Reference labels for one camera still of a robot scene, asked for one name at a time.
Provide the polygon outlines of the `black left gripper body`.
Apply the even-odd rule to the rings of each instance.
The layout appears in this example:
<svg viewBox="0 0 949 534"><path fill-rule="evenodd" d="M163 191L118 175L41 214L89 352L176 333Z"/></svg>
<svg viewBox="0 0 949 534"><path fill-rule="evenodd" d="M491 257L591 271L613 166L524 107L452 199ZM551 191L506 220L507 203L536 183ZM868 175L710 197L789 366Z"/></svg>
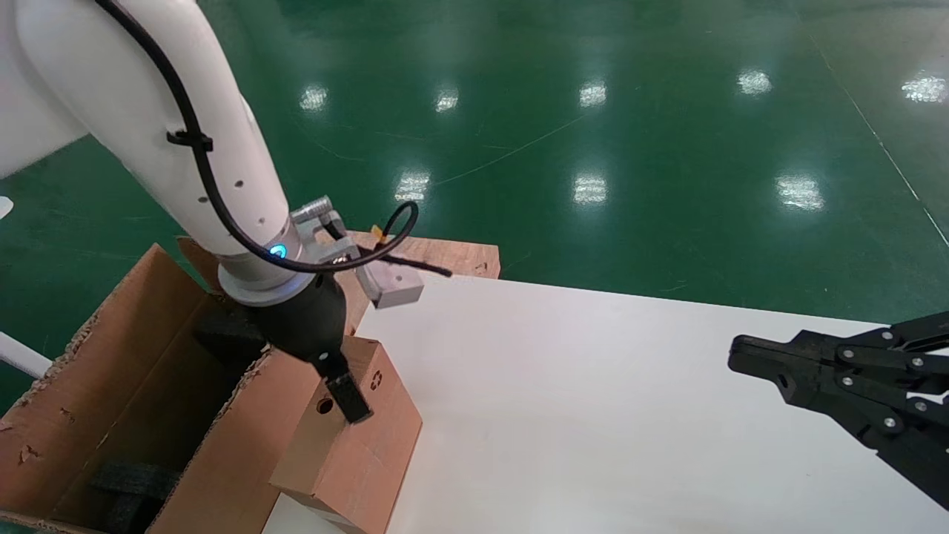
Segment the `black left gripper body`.
<svg viewBox="0 0 949 534"><path fill-rule="evenodd" d="M311 364L321 378L332 381L349 375L342 350L345 293L332 274L315 276L288 300L247 309L252 323L272 346Z"/></svg>

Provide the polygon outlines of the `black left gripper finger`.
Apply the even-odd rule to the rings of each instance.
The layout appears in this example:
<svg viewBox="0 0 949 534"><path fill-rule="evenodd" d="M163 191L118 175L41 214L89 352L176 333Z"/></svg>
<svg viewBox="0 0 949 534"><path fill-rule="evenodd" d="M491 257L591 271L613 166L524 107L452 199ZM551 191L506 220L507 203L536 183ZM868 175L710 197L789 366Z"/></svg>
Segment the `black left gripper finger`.
<svg viewBox="0 0 949 534"><path fill-rule="evenodd" d="M374 414L352 372L343 373L335 378L326 378L325 386L342 412L343 418L350 425L362 423Z"/></svg>

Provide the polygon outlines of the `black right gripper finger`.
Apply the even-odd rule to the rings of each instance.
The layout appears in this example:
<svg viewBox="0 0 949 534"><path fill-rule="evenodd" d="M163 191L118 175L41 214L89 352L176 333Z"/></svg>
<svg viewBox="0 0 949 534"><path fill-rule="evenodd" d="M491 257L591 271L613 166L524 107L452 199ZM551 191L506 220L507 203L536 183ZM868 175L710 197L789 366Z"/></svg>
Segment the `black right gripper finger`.
<svg viewBox="0 0 949 534"><path fill-rule="evenodd" d="M728 366L754 378L780 372L811 373L821 368L882 378L932 378L947 375L946 311L881 327L853 337L800 331L780 343L739 335L733 338Z"/></svg>
<svg viewBox="0 0 949 534"><path fill-rule="evenodd" d="M731 369L773 382L787 405L830 417L947 507L947 407L913 391L926 380L919 373L800 357L733 357Z"/></svg>

